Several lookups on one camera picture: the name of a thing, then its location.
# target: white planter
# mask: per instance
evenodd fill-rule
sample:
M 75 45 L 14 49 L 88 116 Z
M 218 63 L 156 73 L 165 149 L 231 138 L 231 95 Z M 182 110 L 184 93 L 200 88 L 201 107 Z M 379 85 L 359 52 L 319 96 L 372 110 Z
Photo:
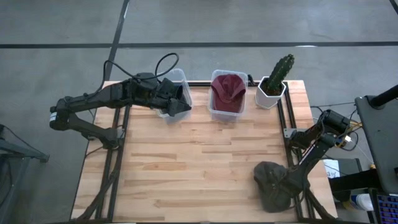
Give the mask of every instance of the white planter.
M 273 106 L 275 106 L 278 103 L 278 100 L 284 95 L 286 86 L 282 82 L 282 93 L 279 96 L 268 96 L 266 93 L 263 92 L 263 90 L 260 88 L 261 83 L 265 82 L 269 77 L 263 77 L 261 79 L 261 82 L 257 86 L 257 91 L 256 91 L 256 104 L 264 109 L 271 109 Z

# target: red baseball cap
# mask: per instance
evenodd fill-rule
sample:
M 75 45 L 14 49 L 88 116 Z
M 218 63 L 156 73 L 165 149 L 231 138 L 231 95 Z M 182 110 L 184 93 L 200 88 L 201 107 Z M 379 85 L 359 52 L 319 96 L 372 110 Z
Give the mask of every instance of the red baseball cap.
M 212 81 L 211 89 L 214 110 L 240 112 L 246 86 L 239 75 L 219 75 Z

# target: clear plastic container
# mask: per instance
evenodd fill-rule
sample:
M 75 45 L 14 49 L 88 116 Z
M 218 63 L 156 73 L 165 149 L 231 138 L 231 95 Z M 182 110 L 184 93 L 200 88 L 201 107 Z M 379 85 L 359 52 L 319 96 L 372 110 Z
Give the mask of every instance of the clear plastic container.
M 243 72 L 215 70 L 213 72 L 213 74 L 211 75 L 211 81 L 213 81 L 217 76 L 227 75 L 227 74 L 235 74 L 235 75 L 238 75 L 239 77 L 241 77 L 241 79 L 243 80 L 243 82 L 246 86 L 246 91 L 248 90 L 248 75 Z M 244 113 L 245 106 L 246 106 L 246 94 L 245 94 L 243 102 L 242 102 L 241 110 L 238 113 L 214 110 L 213 109 L 213 90 L 211 88 L 209 89 L 209 101 L 208 101 L 207 108 L 209 109 L 209 111 L 211 113 L 212 119 L 217 119 L 217 120 L 224 121 L 224 122 L 236 122 L 237 119 Z
M 189 89 L 189 84 L 187 82 L 187 78 L 185 77 L 184 71 L 179 68 L 175 68 L 169 71 L 167 74 L 159 77 L 159 80 L 162 81 L 163 78 L 168 78 L 173 81 L 176 85 L 182 85 L 182 94 L 184 95 L 187 104 L 193 108 L 193 101 L 191 90 Z M 156 110 L 158 116 L 163 118 L 167 124 L 176 123 L 181 121 L 191 115 L 191 111 L 184 111 L 181 113 L 177 113 L 174 117 L 171 117 L 169 114 L 163 114 L 160 110 Z

